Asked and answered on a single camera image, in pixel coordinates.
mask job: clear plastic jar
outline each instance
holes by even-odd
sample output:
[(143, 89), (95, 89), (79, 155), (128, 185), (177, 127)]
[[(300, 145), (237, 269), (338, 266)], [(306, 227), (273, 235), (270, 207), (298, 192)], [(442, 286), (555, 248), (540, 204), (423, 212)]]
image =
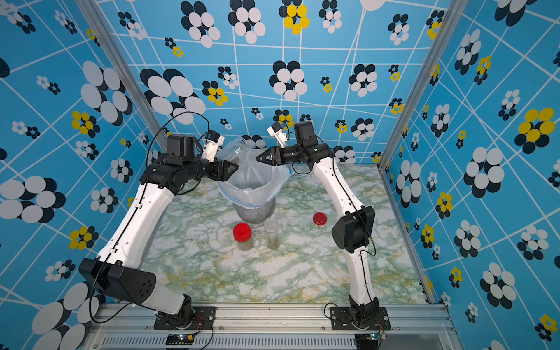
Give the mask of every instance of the clear plastic jar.
[(238, 223), (234, 227), (234, 239), (240, 250), (249, 250), (253, 247), (253, 235), (251, 227), (246, 223)]
[(264, 221), (264, 231), (267, 233), (268, 249), (276, 250), (280, 246), (278, 220), (269, 217)]

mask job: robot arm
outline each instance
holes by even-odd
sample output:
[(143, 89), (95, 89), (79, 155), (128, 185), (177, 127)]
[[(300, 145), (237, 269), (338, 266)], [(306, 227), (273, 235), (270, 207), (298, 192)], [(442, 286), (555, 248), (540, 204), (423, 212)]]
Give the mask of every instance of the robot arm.
[[(134, 201), (107, 245), (95, 259), (84, 259), (79, 272), (99, 294), (133, 302), (160, 312), (170, 325), (184, 326), (192, 320), (191, 299), (141, 271), (142, 264), (162, 217), (173, 197), (189, 180), (210, 178), (226, 181), (237, 165), (215, 160), (224, 137), (210, 130), (206, 147), (193, 136), (173, 134), (167, 153), (147, 166)], [(201, 154), (194, 156), (195, 147)]]
[(334, 162), (334, 155), (326, 143), (319, 143), (311, 122), (294, 125), (296, 144), (286, 145), (286, 134), (275, 123), (268, 132), (276, 137), (280, 146), (271, 147), (257, 160), (272, 166), (303, 162), (319, 178), (334, 203), (339, 217), (332, 229), (333, 239), (343, 250), (350, 277), (350, 312), (358, 328), (367, 328), (374, 322), (379, 302), (373, 291), (367, 263), (368, 239), (374, 223), (375, 212), (364, 207), (354, 195)]

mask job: blue wallpaper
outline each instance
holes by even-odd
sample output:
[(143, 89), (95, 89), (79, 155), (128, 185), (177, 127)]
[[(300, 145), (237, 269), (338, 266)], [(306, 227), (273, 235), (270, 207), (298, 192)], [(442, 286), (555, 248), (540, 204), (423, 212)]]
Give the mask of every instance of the blue wallpaper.
[(558, 349), (560, 3), (471, 0), (386, 176), (465, 349)]
[(0, 15), (0, 349), (76, 348), (77, 267), (124, 217), (151, 135), (73, 1)]
[[(347, 163), (378, 163), (450, 0), (97, 2), (161, 124), (226, 136), (312, 120)], [(169, 133), (200, 134), (183, 114)]]

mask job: wire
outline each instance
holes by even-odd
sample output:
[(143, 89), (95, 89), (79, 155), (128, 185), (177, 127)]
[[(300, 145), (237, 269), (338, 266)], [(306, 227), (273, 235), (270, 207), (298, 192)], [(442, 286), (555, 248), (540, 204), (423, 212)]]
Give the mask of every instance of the wire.
[(323, 315), (325, 315), (326, 318), (328, 318), (329, 320), (332, 320), (332, 318), (330, 318), (329, 316), (326, 315), (326, 307), (329, 305), (334, 305), (336, 307), (338, 307), (337, 304), (333, 303), (333, 302), (328, 302), (325, 304), (325, 307), (323, 308)]
[(360, 260), (362, 262), (362, 271), (363, 271), (363, 282), (366, 284), (366, 292), (367, 292), (367, 296), (370, 298), (370, 301), (373, 302), (374, 300), (371, 298), (370, 295), (370, 290), (369, 288), (367, 288), (367, 278), (366, 278), (366, 268), (363, 265), (363, 257), (362, 257), (362, 252), (363, 250), (360, 250)]
[(200, 349), (198, 349), (198, 350), (202, 350), (202, 349), (204, 349), (205, 347), (207, 347), (208, 345), (210, 345), (210, 343), (212, 342), (212, 338), (214, 338), (214, 326), (213, 326), (210, 322), (208, 322), (208, 321), (206, 321), (206, 320), (202, 320), (202, 322), (206, 322), (207, 324), (210, 325), (210, 327), (212, 327), (212, 335), (210, 336), (210, 340), (208, 341), (208, 343), (206, 343), (205, 346), (203, 346), (202, 348), (200, 348)]
[[(208, 138), (208, 134), (210, 134), (210, 122), (208, 121), (208, 119), (206, 119), (206, 118), (204, 117), (204, 115), (202, 115), (202, 114), (200, 114), (200, 113), (196, 113), (196, 112), (191, 112), (191, 111), (185, 111), (185, 112), (179, 113), (179, 114), (173, 116), (172, 118), (170, 118), (164, 125), (162, 125), (161, 128), (160, 128), (160, 129), (156, 132), (156, 134), (153, 136), (152, 142), (150, 142), (150, 146), (148, 147), (148, 151), (146, 152), (146, 169), (148, 169), (148, 157), (150, 156), (150, 149), (152, 148), (153, 142), (156, 140), (157, 136), (160, 134), (160, 132), (164, 129), (164, 127), (165, 127), (166, 125), (168, 125), (169, 123), (171, 123), (171, 121), (172, 121), (173, 119), (175, 119), (175, 118), (177, 118), (179, 115), (183, 115), (183, 114), (185, 114), (185, 113), (197, 114), (197, 115), (201, 116), (204, 120), (206, 120), (206, 123), (208, 124), (208, 131), (207, 131), (207, 133), (206, 133), (206, 137)], [(138, 201), (138, 204), (141, 204), (141, 203), (142, 203), (142, 199), (144, 198), (144, 195), (145, 195), (145, 193), (146, 193), (146, 189), (147, 189), (147, 188), (148, 188), (148, 182), (146, 181), (146, 184), (145, 184), (145, 186), (144, 186), (144, 190), (142, 191), (142, 195), (140, 196), (140, 199), (139, 199), (139, 201)], [(132, 218), (134, 217), (134, 215), (136, 214), (137, 211), (138, 211), (138, 206), (135, 207), (134, 212), (133, 212), (132, 215), (130, 216), (130, 219), (128, 220), (126, 226), (124, 226), (124, 229), (123, 229), (122, 232), (120, 233), (119, 238), (117, 238), (117, 240), (115, 241), (115, 245), (113, 245), (113, 250), (115, 249), (116, 245), (119, 243), (120, 239), (123, 237), (124, 231), (126, 231), (128, 225), (129, 225), (130, 222), (132, 221)], [(107, 255), (107, 257), (105, 258), (105, 261), (103, 261), (104, 264), (107, 262), (107, 260), (109, 260), (109, 257), (111, 256), (111, 254), (112, 254), (112, 253), (109, 253), (109, 254)], [(99, 278), (99, 274), (101, 273), (102, 266), (99, 268), (99, 271), (97, 271), (97, 275), (95, 276), (93, 286), (91, 286), (91, 295), (90, 295), (90, 298), (89, 298), (89, 299), (90, 299), (90, 302), (89, 302), (89, 313), (90, 313), (91, 320), (92, 320), (94, 323), (105, 323), (105, 322), (108, 322), (108, 321), (111, 320), (113, 317), (115, 317), (119, 312), (121, 312), (125, 307), (127, 307), (127, 306), (130, 305), (130, 304), (132, 304), (132, 303), (126, 304), (126, 305), (123, 306), (119, 311), (117, 311), (113, 316), (111, 316), (111, 318), (109, 318), (108, 320), (101, 321), (101, 322), (95, 320), (94, 316), (93, 316), (92, 313), (91, 313), (91, 299), (94, 297), (94, 294), (95, 294), (95, 284), (97, 283), (97, 279)]]
[(196, 190), (197, 187), (198, 187), (198, 185), (200, 185), (201, 179), (198, 179), (197, 181), (198, 181), (197, 184), (194, 185), (193, 188), (191, 188), (190, 190), (188, 190), (188, 191), (186, 191), (186, 192), (183, 192), (183, 193), (177, 193), (177, 195), (187, 194), (187, 193), (189, 193), (189, 192), (192, 192), (192, 191)]
[(293, 168), (293, 163), (292, 163), (292, 170), (293, 172), (295, 172), (296, 174), (300, 174), (300, 175), (307, 175), (313, 172), (313, 170), (310, 170), (309, 172), (297, 172), (296, 169)]

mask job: red bottle cap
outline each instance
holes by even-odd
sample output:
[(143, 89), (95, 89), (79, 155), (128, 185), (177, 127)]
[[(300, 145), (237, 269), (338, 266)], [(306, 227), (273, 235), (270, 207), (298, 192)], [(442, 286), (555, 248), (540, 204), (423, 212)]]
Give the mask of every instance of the red bottle cap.
[(251, 238), (251, 227), (245, 222), (238, 223), (234, 227), (234, 238), (237, 242), (247, 242)]
[(315, 215), (313, 215), (313, 222), (319, 226), (326, 224), (326, 215), (321, 212), (315, 213)]

